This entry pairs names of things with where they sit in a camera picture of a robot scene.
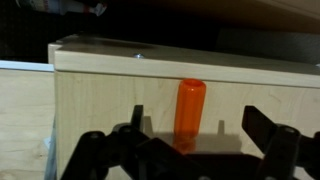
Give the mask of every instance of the wood grain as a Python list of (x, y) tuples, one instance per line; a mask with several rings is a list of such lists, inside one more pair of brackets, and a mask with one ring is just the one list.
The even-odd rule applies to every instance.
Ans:
[(44, 178), (54, 117), (53, 73), (0, 69), (0, 179)]
[[(143, 54), (145, 58), (134, 58), (136, 53)], [(320, 88), (320, 69), (310, 64), (99, 37), (82, 36), (63, 45), (55, 52), (55, 69)]]
[[(180, 79), (55, 73), (57, 160), (61, 175), (86, 131), (111, 132), (128, 122), (133, 106), (143, 104), (154, 135), (172, 143), (176, 93)], [(239, 152), (261, 156), (241, 129), (245, 105), (254, 105), (276, 123), (297, 127), (312, 136), (320, 129), (320, 89), (205, 81), (207, 94), (197, 151)], [(224, 124), (218, 131), (219, 123)], [(110, 179), (128, 179), (112, 170)]]

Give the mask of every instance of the wooden box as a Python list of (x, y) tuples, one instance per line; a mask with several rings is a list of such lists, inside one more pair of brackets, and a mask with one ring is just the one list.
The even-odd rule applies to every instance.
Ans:
[[(130, 120), (136, 104), (151, 118), (151, 136), (171, 144), (184, 78), (207, 85), (197, 151), (261, 156), (241, 128), (246, 105), (309, 136), (320, 129), (320, 70), (313, 65), (88, 36), (53, 50), (58, 176), (84, 132), (109, 134)], [(120, 171), (110, 171), (110, 179), (128, 179)]]

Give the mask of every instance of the screw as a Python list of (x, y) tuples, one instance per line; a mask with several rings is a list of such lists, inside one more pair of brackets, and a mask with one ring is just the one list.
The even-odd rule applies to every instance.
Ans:
[(296, 132), (294, 129), (289, 128), (289, 127), (286, 127), (284, 130), (287, 131), (287, 132), (289, 132), (289, 133), (294, 133), (294, 132)]
[(140, 53), (136, 53), (133, 55), (133, 57), (137, 58), (137, 59), (143, 59), (144, 58), (144, 55), (143, 54), (140, 54)]
[(97, 133), (92, 133), (90, 136), (92, 139), (97, 139), (99, 135)]
[(200, 176), (198, 180), (211, 180), (208, 176)]
[(267, 176), (267, 177), (265, 178), (265, 180), (277, 180), (277, 179), (274, 178), (274, 177), (272, 177), (272, 176)]

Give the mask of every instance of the black plastic part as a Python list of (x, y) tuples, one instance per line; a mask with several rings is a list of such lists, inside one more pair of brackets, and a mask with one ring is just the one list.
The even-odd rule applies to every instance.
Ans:
[(272, 136), (277, 130), (277, 125), (254, 106), (246, 106), (242, 128), (260, 151), (265, 153)]
[(135, 105), (130, 124), (132, 127), (138, 130), (141, 130), (142, 120), (143, 120), (143, 105)]
[(160, 177), (176, 180), (193, 180), (201, 176), (215, 179), (212, 171), (207, 171), (196, 162), (185, 157), (158, 138), (151, 139), (137, 148), (137, 155), (143, 159), (145, 169), (152, 174), (147, 174), (147, 179), (161, 179)]
[(108, 169), (97, 172), (96, 152), (100, 142), (105, 137), (102, 132), (88, 132), (81, 136), (77, 147), (62, 175), (61, 180), (88, 180), (101, 179), (108, 174)]
[(122, 142), (118, 133), (113, 132), (101, 140), (95, 156), (96, 164), (106, 168), (119, 166), (126, 161), (128, 153), (128, 146)]
[(257, 180), (267, 177), (292, 180), (299, 152), (300, 132), (288, 126), (281, 126), (272, 137), (265, 157), (261, 161)]
[(217, 179), (252, 180), (261, 159), (247, 154), (188, 154), (188, 158), (213, 171)]

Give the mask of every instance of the wooden board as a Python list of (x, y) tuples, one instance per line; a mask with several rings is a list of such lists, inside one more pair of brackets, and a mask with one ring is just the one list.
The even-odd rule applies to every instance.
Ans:
[(0, 179), (44, 178), (54, 119), (53, 73), (0, 69)]
[(66, 36), (63, 39), (57, 40), (56, 42), (48, 44), (48, 63), (54, 64), (55, 60), (55, 51), (62, 47), (63, 44), (66, 44), (74, 39), (76, 39), (77, 35)]
[[(144, 59), (134, 58), (143, 54)], [(320, 88), (314, 65), (207, 51), (79, 37), (55, 52), (57, 71)]]
[[(106, 134), (128, 122), (133, 106), (143, 104), (154, 136), (172, 143), (175, 103), (180, 79), (55, 73), (58, 175), (86, 131)], [(207, 94), (197, 151), (239, 152), (261, 156), (241, 129), (245, 105), (254, 105), (276, 123), (297, 127), (312, 136), (320, 129), (320, 89), (205, 81)], [(224, 134), (218, 133), (219, 122)], [(303, 173), (300, 178), (306, 179)], [(128, 179), (120, 169), (110, 179)]]

